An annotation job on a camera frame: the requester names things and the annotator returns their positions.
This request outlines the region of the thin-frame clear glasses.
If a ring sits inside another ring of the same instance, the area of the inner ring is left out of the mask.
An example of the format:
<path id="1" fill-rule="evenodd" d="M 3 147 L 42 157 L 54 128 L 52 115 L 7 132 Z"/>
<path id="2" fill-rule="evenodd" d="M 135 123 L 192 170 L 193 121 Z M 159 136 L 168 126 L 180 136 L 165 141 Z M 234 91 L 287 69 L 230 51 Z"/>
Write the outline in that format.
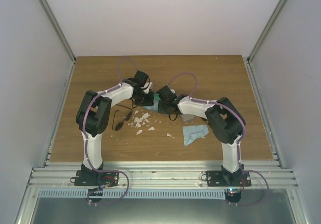
<path id="1" fill-rule="evenodd" d="M 124 116 L 122 118 L 122 120 L 119 123 L 115 124 L 115 117 L 116 117 L 116 113 L 118 112 L 118 110 L 115 111 L 114 116 L 113 116 L 113 123 L 112 123 L 112 130 L 115 131 L 115 132 L 117 132 L 117 131 L 122 129 L 122 127 L 124 125 L 124 122 L 127 122 L 127 121 L 130 120 L 130 118 L 132 117 L 132 112 L 133 112 L 132 108 L 129 108 L 129 107 L 126 107 L 126 106 L 120 105 L 120 104 L 117 104 L 117 106 L 129 110 L 129 112 L 128 112 L 128 114 L 126 116 Z"/>

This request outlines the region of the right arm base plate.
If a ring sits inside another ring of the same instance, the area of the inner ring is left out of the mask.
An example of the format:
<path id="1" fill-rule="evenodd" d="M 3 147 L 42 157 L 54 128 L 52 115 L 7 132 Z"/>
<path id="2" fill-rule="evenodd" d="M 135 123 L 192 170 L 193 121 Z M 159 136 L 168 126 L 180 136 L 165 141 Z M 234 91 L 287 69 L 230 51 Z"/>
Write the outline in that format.
<path id="1" fill-rule="evenodd" d="M 228 183 L 224 178 L 222 171 L 206 171 L 202 173 L 200 179 L 206 182 L 209 187 L 250 187 L 251 178 L 248 173 L 237 177 L 234 181 Z"/>

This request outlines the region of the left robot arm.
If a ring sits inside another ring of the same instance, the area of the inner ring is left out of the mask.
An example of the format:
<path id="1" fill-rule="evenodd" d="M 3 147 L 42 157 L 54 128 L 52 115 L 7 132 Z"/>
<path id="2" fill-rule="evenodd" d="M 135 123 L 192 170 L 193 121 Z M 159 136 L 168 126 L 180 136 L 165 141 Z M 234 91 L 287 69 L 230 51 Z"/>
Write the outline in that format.
<path id="1" fill-rule="evenodd" d="M 76 123 L 84 142 L 84 160 L 81 170 L 93 186 L 103 181 L 101 155 L 102 134 L 106 130 L 113 106 L 131 100 L 132 107 L 152 106 L 153 91 L 149 76 L 137 71 L 133 78 L 122 80 L 107 90 L 87 91 L 76 114 Z"/>

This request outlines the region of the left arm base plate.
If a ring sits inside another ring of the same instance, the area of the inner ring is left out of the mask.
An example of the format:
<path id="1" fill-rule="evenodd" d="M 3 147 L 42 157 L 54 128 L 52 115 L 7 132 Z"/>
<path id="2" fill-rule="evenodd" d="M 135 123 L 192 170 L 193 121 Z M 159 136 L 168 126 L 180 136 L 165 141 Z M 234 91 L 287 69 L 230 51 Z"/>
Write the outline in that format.
<path id="1" fill-rule="evenodd" d="M 78 170 L 75 177 L 71 177 L 70 182 L 75 186 L 107 186 L 114 187 L 118 185 L 119 174 L 117 172 L 95 172 Z"/>

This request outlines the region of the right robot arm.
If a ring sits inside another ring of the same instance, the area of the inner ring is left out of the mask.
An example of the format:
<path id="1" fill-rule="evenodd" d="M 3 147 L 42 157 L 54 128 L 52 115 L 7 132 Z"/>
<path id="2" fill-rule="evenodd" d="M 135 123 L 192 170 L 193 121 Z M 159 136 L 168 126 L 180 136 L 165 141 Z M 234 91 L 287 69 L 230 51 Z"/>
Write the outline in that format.
<path id="1" fill-rule="evenodd" d="M 207 120 L 214 136 L 222 145 L 222 180 L 234 186 L 243 174 L 240 144 L 245 137 L 245 120 L 231 101 L 196 99 L 186 94 L 176 95 L 168 86 L 156 92 L 163 110 L 169 115 L 193 115 Z"/>

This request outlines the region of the teal glasses case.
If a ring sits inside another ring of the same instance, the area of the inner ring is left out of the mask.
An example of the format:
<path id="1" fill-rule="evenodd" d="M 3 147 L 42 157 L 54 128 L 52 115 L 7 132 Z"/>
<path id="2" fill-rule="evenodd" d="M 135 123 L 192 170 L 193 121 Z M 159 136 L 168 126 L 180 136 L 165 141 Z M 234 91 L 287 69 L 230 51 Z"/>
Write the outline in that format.
<path id="1" fill-rule="evenodd" d="M 155 92 L 150 91 L 144 99 L 143 106 L 158 106 L 159 100 L 160 98 L 158 97 L 158 95 Z"/>

